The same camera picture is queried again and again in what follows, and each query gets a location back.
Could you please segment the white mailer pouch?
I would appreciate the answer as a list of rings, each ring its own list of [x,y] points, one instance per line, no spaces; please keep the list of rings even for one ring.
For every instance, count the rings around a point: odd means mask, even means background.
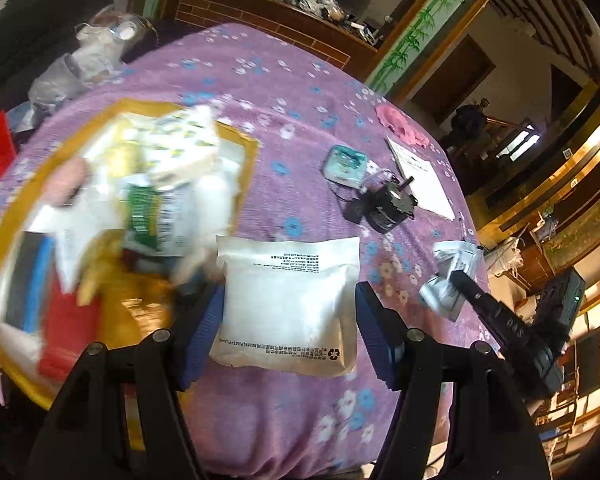
[[[350,373],[358,351],[357,237],[302,243],[219,236],[216,254],[224,300],[212,360],[315,377]]]

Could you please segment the green white snack packet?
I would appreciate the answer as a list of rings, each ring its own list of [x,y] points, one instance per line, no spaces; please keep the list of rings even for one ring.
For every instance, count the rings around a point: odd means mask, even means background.
[[[123,203],[128,221],[122,246],[148,257],[183,257],[193,247],[195,207],[193,185],[159,191],[130,184]]]

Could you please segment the red foil snack packet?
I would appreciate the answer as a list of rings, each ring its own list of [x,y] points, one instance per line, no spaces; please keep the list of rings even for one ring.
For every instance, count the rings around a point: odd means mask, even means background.
[[[83,350],[97,338],[100,299],[76,304],[76,294],[64,294],[57,276],[52,279],[44,323],[43,348],[38,372],[63,382]]]

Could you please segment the wet wipes pack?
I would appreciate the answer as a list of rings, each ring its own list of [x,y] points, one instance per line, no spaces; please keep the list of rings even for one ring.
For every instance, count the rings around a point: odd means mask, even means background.
[[[364,153],[345,145],[334,145],[326,156],[322,175],[329,182],[357,190],[365,178],[367,162]]]

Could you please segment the pink plush toy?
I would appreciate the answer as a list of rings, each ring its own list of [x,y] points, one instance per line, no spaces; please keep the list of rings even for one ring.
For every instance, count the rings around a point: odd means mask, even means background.
[[[52,207],[65,207],[72,204],[73,199],[91,179],[90,163],[81,156],[64,162],[45,181],[43,200]]]

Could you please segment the silver foil packet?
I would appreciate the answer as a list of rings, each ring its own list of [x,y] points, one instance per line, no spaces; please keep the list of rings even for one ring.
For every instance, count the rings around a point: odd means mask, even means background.
[[[446,240],[432,246],[436,272],[422,284],[419,297],[440,318],[455,323],[460,316],[465,297],[452,283],[456,271],[475,281],[482,250],[466,240]]]

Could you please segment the black power adapter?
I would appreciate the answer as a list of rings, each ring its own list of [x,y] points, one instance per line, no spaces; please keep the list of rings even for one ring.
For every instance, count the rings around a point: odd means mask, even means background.
[[[365,204],[362,200],[347,200],[342,210],[347,222],[360,224],[365,216]]]

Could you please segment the black motor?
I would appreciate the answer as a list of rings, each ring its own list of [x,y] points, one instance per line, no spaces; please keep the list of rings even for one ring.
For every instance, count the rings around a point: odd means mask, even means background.
[[[363,195],[364,218],[376,232],[387,234],[404,221],[414,219],[417,198],[411,193],[413,181],[413,177],[403,181],[392,177]]]

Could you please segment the white paper sheet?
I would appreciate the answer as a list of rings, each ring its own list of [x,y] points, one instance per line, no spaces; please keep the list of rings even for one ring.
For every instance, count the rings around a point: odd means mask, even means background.
[[[454,211],[446,197],[434,166],[428,160],[415,155],[401,144],[389,138],[386,141],[402,177],[413,179],[408,187],[415,196],[418,206],[446,220],[453,221],[455,219]]]

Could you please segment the purple floral tablecloth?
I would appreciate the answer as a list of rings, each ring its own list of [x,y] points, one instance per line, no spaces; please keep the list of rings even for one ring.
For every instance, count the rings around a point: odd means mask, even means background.
[[[417,155],[434,166],[453,220],[418,210],[413,220],[388,234],[347,222],[321,168],[336,144],[365,153],[369,172],[393,168],[389,133],[375,113],[379,96],[288,41],[245,25],[220,25],[175,40],[50,118],[0,182],[0,220],[62,142],[124,98],[207,103],[221,122],[259,142],[239,236],[299,242],[356,236],[362,279],[408,325],[459,347],[486,338],[471,310],[452,323],[418,298],[420,285],[434,274],[432,245],[475,235],[462,190],[439,145],[430,142]],[[186,416],[208,471],[253,479],[309,478],[374,460],[396,400],[360,350],[355,369],[337,378],[209,362]]]

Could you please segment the pink cloth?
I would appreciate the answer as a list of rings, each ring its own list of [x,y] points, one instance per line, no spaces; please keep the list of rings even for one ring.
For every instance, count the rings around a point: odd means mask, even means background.
[[[380,124],[390,129],[402,142],[428,148],[429,136],[424,128],[402,110],[389,103],[380,103],[375,107],[375,112]]]

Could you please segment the clear plastic bag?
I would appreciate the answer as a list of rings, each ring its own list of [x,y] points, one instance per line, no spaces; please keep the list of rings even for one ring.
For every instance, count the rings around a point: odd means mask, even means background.
[[[76,50],[50,64],[28,92],[33,122],[40,124],[95,84],[120,74],[123,57],[148,29],[148,21],[141,16],[118,12],[112,6],[76,26]]]

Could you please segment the black sofa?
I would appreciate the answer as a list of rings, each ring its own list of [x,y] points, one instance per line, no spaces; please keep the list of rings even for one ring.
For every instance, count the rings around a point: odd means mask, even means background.
[[[9,0],[0,11],[0,111],[27,99],[35,78],[78,46],[76,26],[114,0]]]

